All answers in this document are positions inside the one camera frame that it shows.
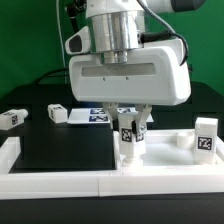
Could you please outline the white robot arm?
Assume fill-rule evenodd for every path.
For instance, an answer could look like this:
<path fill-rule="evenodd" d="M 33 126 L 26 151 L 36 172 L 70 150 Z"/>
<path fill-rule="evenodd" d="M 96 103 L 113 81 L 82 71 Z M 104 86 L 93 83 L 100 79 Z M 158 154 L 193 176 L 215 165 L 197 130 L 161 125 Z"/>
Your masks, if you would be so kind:
<path fill-rule="evenodd" d="M 111 128 L 119 104 L 138 111 L 132 131 L 146 131 L 153 105 L 178 105 L 190 94 L 188 45 L 159 16 L 199 9 L 206 0 L 74 0 L 87 25 L 66 41 L 69 73 L 79 101 L 101 102 Z"/>

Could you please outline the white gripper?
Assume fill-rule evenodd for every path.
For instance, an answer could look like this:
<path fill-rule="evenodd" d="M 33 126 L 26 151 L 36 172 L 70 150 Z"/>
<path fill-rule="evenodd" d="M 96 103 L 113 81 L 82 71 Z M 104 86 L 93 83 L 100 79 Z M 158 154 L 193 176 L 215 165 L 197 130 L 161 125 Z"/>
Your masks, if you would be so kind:
<path fill-rule="evenodd" d="M 122 64 L 101 64 L 97 54 L 74 56 L 69 63 L 73 95 L 79 101 L 106 102 L 103 110 L 113 131 L 119 130 L 117 103 L 136 104 L 132 131 L 144 134 L 151 105 L 178 105 L 191 94 L 183 55 L 182 42 L 172 39 L 130 50 Z"/>

